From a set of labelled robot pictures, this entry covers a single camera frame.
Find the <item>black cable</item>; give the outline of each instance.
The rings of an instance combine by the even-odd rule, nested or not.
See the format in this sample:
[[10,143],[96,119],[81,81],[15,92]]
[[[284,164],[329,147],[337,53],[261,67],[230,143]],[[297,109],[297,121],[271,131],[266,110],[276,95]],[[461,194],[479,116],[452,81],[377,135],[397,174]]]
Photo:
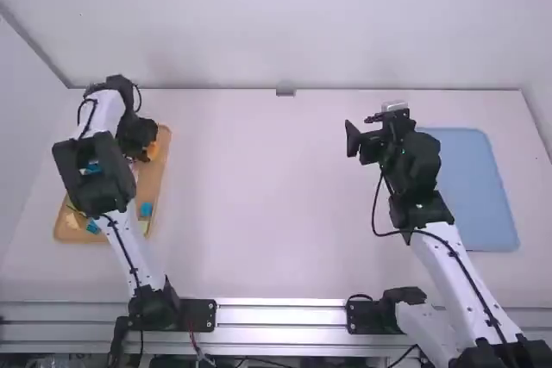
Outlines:
[[396,361],[391,362],[387,366],[387,368],[393,368],[394,366],[397,366],[398,364],[400,364],[403,361],[403,359],[405,359],[408,356],[408,354],[411,353],[412,351],[414,351],[416,348],[419,348],[419,346],[418,345],[413,345],[410,348],[408,348],[406,350],[406,352],[403,353],[400,357],[398,357],[398,359]]
[[96,112],[97,99],[86,98],[86,99],[83,100],[82,103],[80,103],[80,105],[78,106],[78,109],[77,109],[77,125],[80,124],[80,110],[83,108],[83,106],[86,103],[92,103],[92,111],[91,111],[90,115],[88,115],[88,120],[86,120],[85,127],[83,128],[82,132],[78,136],[78,140],[83,138],[86,135],[86,133],[90,130],[90,124],[92,122],[92,117],[94,116],[94,113]]
[[[122,254],[124,255],[125,259],[127,260],[127,263],[129,264],[130,273],[135,278],[136,282],[136,291],[138,292],[138,303],[140,308],[140,313],[143,313],[143,298],[141,296],[141,290],[140,290],[140,279],[138,278],[138,270],[135,268],[134,264],[132,263],[132,259],[130,258],[129,252],[127,251],[126,246],[122,242],[121,235],[119,234],[119,229],[117,228],[117,222],[114,221],[111,217],[105,214],[101,214],[102,217],[107,219],[108,227],[113,229],[113,233],[115,233],[115,237],[117,238],[117,242],[119,243],[119,246],[121,247]],[[144,354],[144,330],[140,326],[140,354],[138,355],[138,365],[140,365],[141,357]]]
[[347,299],[347,302],[350,301],[351,299],[356,299],[356,298],[366,299],[367,301],[373,302],[373,298],[369,295],[364,294],[364,293],[356,293],[354,295],[349,296],[348,299]]
[[[461,261],[460,257],[458,256],[458,252],[445,239],[437,236],[436,234],[432,234],[430,232],[425,232],[425,231],[419,230],[419,229],[395,230],[395,231],[387,232],[387,233],[378,233],[378,232],[376,232],[374,217],[375,217],[375,212],[376,212],[376,205],[378,203],[378,195],[380,193],[381,181],[383,179],[384,179],[384,176],[383,176],[383,172],[382,172],[379,175],[378,185],[376,186],[376,192],[373,196],[372,220],[371,220],[371,222],[372,222],[372,233],[374,233],[378,237],[393,236],[395,234],[414,234],[414,233],[416,233],[416,234],[422,234],[424,236],[428,236],[432,239],[435,239],[435,240],[439,241],[442,245],[444,245],[448,249],[448,255],[451,258],[454,258],[456,260],[456,263],[458,263],[458,266],[461,268],[462,273],[464,273],[464,276],[466,277],[466,279],[469,282],[470,286],[474,290],[475,295],[477,296],[477,298],[481,302],[481,306],[483,307],[483,310],[485,311],[485,313],[489,317],[489,322],[488,323],[490,323],[491,326],[494,327],[494,329],[497,331],[497,335],[499,336],[500,341],[504,345],[507,345],[508,342],[506,341],[506,337],[505,337],[504,333],[502,332],[502,329],[500,328],[499,321],[492,314],[491,308],[489,308],[489,305],[486,303],[486,300],[483,297],[483,295],[481,294],[481,291],[479,290],[479,288],[477,287],[477,284],[475,283],[474,279],[472,278],[472,275],[469,274],[469,271],[467,271],[466,266],[464,265],[464,263]],[[387,183],[387,180],[386,180],[386,185],[387,185],[387,188],[390,189],[390,185]],[[508,359],[511,362],[511,366],[513,368],[518,368],[518,364],[516,363],[516,360],[514,359],[514,357],[511,355],[511,352],[510,352],[509,349],[507,349],[507,353],[508,353]]]
[[135,109],[135,112],[138,112],[141,109],[141,92],[137,84],[132,84],[132,85],[136,88],[136,92],[138,92],[138,97],[140,98],[140,103],[138,104],[138,108]]
[[257,357],[245,357],[243,360],[261,362],[261,363],[267,364],[267,365],[279,366],[280,368],[297,368],[295,366],[281,364],[280,362],[273,362],[269,359],[261,359],[261,358],[257,358]]

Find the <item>wire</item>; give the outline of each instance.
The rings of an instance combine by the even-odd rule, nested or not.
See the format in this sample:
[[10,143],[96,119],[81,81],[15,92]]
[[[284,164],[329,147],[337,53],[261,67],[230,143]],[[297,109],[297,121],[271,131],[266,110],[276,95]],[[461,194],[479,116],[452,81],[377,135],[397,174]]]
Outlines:
[[[127,263],[129,264],[130,273],[135,278],[136,283],[136,291],[138,292],[138,303],[140,308],[140,314],[143,313],[143,298],[141,296],[141,290],[140,290],[140,279],[138,278],[138,269],[135,268],[134,264],[132,263],[132,259],[130,258],[129,252],[127,251],[126,246],[122,242],[121,235],[119,234],[119,229],[117,228],[117,222],[113,220],[111,217],[109,217],[106,214],[101,214],[102,217],[107,219],[108,227],[113,228],[113,233],[115,233],[115,237],[117,238],[117,242],[119,243],[119,246],[121,247],[122,254],[124,255],[125,259],[127,260]],[[140,353],[138,355],[138,365],[140,365],[141,357],[144,354],[144,330],[140,326]],[[110,366],[116,366],[116,362],[118,362],[118,357],[114,358],[113,364]]]
[[267,365],[279,366],[280,368],[297,368],[297,367],[292,366],[292,365],[281,364],[280,362],[273,362],[269,359],[261,359],[261,358],[257,358],[257,357],[245,357],[244,360],[261,362],[261,363],[267,364]]
[[132,85],[136,88],[136,92],[138,92],[138,97],[140,98],[140,103],[138,104],[138,108],[135,109],[135,112],[138,112],[141,109],[141,92],[137,84],[132,83]]
[[364,293],[356,293],[354,295],[349,296],[347,302],[350,301],[351,299],[356,299],[356,298],[366,299],[367,301],[373,302],[373,298],[369,295],[365,295]]
[[387,368],[393,368],[394,366],[397,366],[398,364],[400,364],[403,359],[405,359],[406,357],[408,357],[408,354],[411,353],[412,351],[414,351],[416,348],[419,348],[418,345],[413,345],[411,346],[410,348],[408,348],[405,353],[403,353],[400,357],[398,357],[398,359],[394,362],[391,362]]
[[[499,321],[492,314],[492,311],[489,308],[489,305],[486,303],[486,300],[483,297],[483,295],[481,294],[481,291],[479,290],[479,288],[477,287],[477,284],[475,283],[474,279],[472,278],[472,275],[469,274],[469,271],[467,271],[466,266],[464,265],[464,263],[461,261],[460,257],[458,256],[458,252],[445,239],[437,236],[436,234],[432,234],[430,232],[426,232],[426,231],[419,230],[419,229],[395,230],[395,231],[387,232],[387,233],[378,233],[378,232],[376,232],[376,227],[375,227],[375,223],[374,223],[375,222],[375,212],[376,212],[376,205],[378,203],[378,195],[380,193],[381,182],[382,182],[383,178],[384,178],[383,172],[381,172],[381,174],[379,175],[378,185],[376,186],[376,191],[375,191],[375,194],[373,196],[372,220],[371,220],[372,233],[374,233],[378,237],[393,236],[395,234],[414,234],[414,233],[416,233],[416,234],[422,234],[424,236],[428,236],[432,239],[435,239],[435,240],[439,241],[442,245],[444,245],[448,249],[448,255],[451,258],[454,258],[456,260],[456,263],[458,263],[458,266],[461,268],[462,273],[464,273],[464,276],[466,277],[466,279],[469,282],[470,286],[474,290],[475,295],[477,296],[477,298],[481,302],[481,306],[483,307],[483,310],[485,311],[485,313],[489,317],[488,323],[490,323],[491,326],[494,327],[494,329],[497,331],[497,335],[499,336],[500,341],[504,345],[507,345],[508,342],[506,341],[506,337],[505,337],[504,333],[502,332],[502,329],[500,328]],[[511,355],[511,351],[508,347],[506,348],[506,352],[507,352],[507,355],[508,355],[508,359],[511,362],[511,366],[514,367],[514,368],[518,368],[518,364],[517,364],[516,360],[514,359],[513,355]]]
[[191,321],[188,323],[188,333],[190,335],[191,346],[193,347],[193,350],[196,353],[197,360],[205,361],[209,365],[216,367],[216,361],[212,358],[209,358],[209,356],[201,350],[198,343],[196,342],[196,337],[193,333],[193,326],[191,324]]
[[78,109],[77,109],[77,125],[80,124],[80,110],[83,108],[83,106],[86,103],[92,103],[92,111],[91,111],[90,115],[88,115],[88,120],[86,120],[85,127],[83,128],[80,135],[78,136],[78,140],[83,138],[86,135],[86,133],[88,133],[88,131],[90,130],[90,124],[92,122],[92,117],[94,116],[94,113],[96,112],[97,99],[86,98],[86,99],[83,100],[82,103],[80,103],[80,105],[78,106]]

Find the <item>orange object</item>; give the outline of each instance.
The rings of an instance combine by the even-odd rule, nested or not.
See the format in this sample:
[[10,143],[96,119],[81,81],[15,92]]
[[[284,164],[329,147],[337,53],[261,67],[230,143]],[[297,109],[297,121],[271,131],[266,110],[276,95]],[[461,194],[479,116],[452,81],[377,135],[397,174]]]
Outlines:
[[152,161],[157,158],[157,155],[159,154],[159,144],[157,144],[157,141],[154,141],[149,146],[147,146],[146,153],[147,157]]

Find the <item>yellow object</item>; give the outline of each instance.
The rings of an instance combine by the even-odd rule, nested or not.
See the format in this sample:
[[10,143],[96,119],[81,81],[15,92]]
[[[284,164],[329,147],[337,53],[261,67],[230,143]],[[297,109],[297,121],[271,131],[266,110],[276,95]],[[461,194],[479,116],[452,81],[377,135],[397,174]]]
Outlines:
[[147,229],[149,228],[149,220],[139,220],[138,223],[141,227],[141,232],[146,235]]
[[69,228],[72,228],[73,230],[78,230],[78,223],[77,219],[75,218],[75,214],[69,213],[66,215],[66,223]]
[[152,142],[149,146],[146,148],[147,157],[154,161],[157,158],[157,155],[159,154],[159,145],[157,144],[157,141]]

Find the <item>blue block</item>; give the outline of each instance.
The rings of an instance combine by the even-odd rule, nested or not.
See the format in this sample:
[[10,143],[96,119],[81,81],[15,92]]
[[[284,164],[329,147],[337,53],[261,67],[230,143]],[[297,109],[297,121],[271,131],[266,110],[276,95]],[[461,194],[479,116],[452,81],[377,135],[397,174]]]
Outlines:
[[90,163],[89,165],[86,166],[86,169],[85,169],[87,174],[94,174],[94,173],[100,172],[101,170],[102,170],[102,167],[100,167],[98,163]]
[[90,222],[86,225],[86,230],[88,230],[92,234],[99,234],[101,231],[101,229],[93,220],[90,220]]
[[151,217],[154,212],[154,206],[151,203],[142,203],[140,206],[141,217]]

